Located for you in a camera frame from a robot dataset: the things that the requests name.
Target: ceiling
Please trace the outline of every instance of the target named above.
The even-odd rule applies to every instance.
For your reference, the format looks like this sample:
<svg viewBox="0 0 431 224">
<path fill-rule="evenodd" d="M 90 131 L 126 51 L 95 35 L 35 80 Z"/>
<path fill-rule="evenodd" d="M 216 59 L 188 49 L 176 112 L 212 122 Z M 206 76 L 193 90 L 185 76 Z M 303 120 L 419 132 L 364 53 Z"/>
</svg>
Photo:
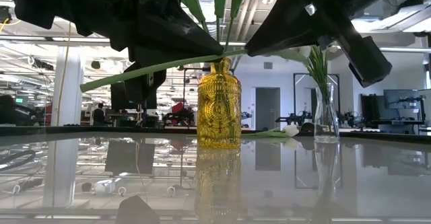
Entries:
<svg viewBox="0 0 431 224">
<path fill-rule="evenodd" d="M 234 21 L 232 35 L 230 41 L 232 42 L 246 42 L 256 32 L 259 26 L 267 17 L 269 11 L 275 2 L 265 4 L 263 0 L 244 0 L 240 9 L 239 15 Z M 386 1 L 379 1 L 381 3 L 381 13 L 385 12 L 383 9 L 387 7 Z M 204 14 L 207 18 L 207 23 L 214 26 L 213 19 L 213 0 L 201 0 Z M 10 6 L 13 20 L 11 25 L 5 26 L 0 36 L 42 36 L 42 37 L 68 37 L 69 22 L 59 17 L 55 18 L 53 27 L 50 30 L 33 26 L 26 22 L 21 22 L 16 19 L 13 13 L 14 3 L 10 0 L 0 0 L 0 5 Z M 227 28 L 230 23 L 230 3 L 226 3 L 225 17 L 222 20 L 222 39 L 227 37 Z M 71 37 L 80 37 L 76 32 L 75 26 L 71 25 Z M 411 34 L 402 33 L 398 37 L 403 40 L 398 42 L 411 42 Z M 101 38 L 100 35 L 92 34 L 90 38 Z M 379 34 L 378 45 L 391 45 L 394 46 L 394 36 L 392 34 Z M 17 94 L 30 96 L 30 102 L 34 104 L 43 104 L 49 101 L 53 94 L 53 82 L 55 80 L 55 72 L 39 69 L 34 66 L 33 59 L 40 59 L 55 68 L 57 58 L 57 45 L 59 43 L 17 43 L 0 40 L 0 71 L 15 72 L 14 75 L 0 75 L 0 94 Z M 117 52 L 109 46 L 81 46 L 87 57 L 85 66 L 85 82 L 89 82 L 107 75 L 114 75 L 122 73 L 131 63 L 128 60 L 127 51 Z M 92 61 L 102 61 L 101 69 L 93 69 L 91 67 Z M 189 65 L 188 67 L 201 68 L 203 63 Z M 36 73 L 44 73 L 44 75 L 31 75 Z M 158 90 L 158 103 L 163 104 L 166 109 L 175 104 L 171 98 L 181 98 L 183 96 L 183 71 L 177 69 L 169 69 L 166 82 Z M 185 97 L 187 102 L 196 106 L 197 104 L 197 85 L 202 76 L 200 70 L 189 70 L 186 72 L 186 78 L 190 79 L 187 83 L 185 90 Z M 97 90 L 89 91 L 84 94 L 84 102 L 110 102 L 110 91 L 108 87 L 101 87 Z"/>
</svg>

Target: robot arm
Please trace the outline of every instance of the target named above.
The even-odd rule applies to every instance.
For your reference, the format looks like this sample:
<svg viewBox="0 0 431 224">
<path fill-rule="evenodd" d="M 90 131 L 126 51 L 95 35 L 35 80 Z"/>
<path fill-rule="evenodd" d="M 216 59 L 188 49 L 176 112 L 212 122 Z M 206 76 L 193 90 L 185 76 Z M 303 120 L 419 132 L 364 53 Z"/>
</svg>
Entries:
<svg viewBox="0 0 431 224">
<path fill-rule="evenodd" d="M 191 57 L 222 54 L 220 46 L 180 7 L 180 0 L 14 0 L 18 19 L 50 29 L 59 16 L 82 36 L 97 33 L 117 51 L 128 48 L 135 62 L 127 71 Z M 129 100 L 141 103 L 166 78 L 166 71 L 125 82 Z M 136 96 L 136 89 L 141 91 Z"/>
</svg>

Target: white column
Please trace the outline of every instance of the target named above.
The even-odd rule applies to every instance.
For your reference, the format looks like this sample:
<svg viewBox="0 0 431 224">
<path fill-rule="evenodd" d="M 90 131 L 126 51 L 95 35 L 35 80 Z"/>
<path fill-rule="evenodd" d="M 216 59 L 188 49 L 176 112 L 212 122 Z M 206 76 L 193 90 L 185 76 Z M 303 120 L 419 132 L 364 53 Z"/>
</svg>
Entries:
<svg viewBox="0 0 431 224">
<path fill-rule="evenodd" d="M 59 47 L 51 126 L 80 122 L 82 93 L 79 85 L 84 80 L 85 58 L 81 48 L 71 47 L 66 62 L 66 51 L 65 47 Z M 78 139 L 53 141 L 48 144 L 44 207 L 69 207 L 72 204 L 78 145 Z"/>
</svg>

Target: computer screen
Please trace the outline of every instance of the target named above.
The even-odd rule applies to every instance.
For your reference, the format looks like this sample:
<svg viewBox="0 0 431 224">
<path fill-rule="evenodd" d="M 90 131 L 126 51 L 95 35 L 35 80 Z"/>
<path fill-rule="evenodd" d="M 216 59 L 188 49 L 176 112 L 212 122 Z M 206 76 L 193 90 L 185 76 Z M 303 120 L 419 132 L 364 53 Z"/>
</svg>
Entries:
<svg viewBox="0 0 431 224">
<path fill-rule="evenodd" d="M 397 109 L 387 108 L 385 105 L 384 96 L 376 96 L 378 113 L 380 115 L 379 120 L 396 120 L 400 119 L 400 115 Z"/>
<path fill-rule="evenodd" d="M 385 89 L 385 107 L 387 109 L 418 109 L 420 93 L 416 89 Z"/>
<path fill-rule="evenodd" d="M 155 144 L 139 144 L 136 163 L 136 143 L 123 140 L 109 140 L 105 171 L 112 172 L 114 175 L 123 172 L 152 174 L 155 149 Z"/>
<path fill-rule="evenodd" d="M 137 104 L 130 102 L 126 97 L 126 89 L 123 82 L 110 85 L 110 100 L 115 111 L 125 109 L 137 109 Z"/>
</svg>

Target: reflective table surface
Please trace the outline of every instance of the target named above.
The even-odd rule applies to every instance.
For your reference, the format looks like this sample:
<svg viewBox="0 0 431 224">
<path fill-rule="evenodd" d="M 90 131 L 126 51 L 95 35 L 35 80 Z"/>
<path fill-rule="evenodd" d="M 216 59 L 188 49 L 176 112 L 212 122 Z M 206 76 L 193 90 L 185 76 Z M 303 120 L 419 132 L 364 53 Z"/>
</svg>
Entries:
<svg viewBox="0 0 431 224">
<path fill-rule="evenodd" d="M 211 150 L 148 133 L 0 143 L 0 223 L 431 223 L 427 145 L 296 137 Z"/>
</svg>

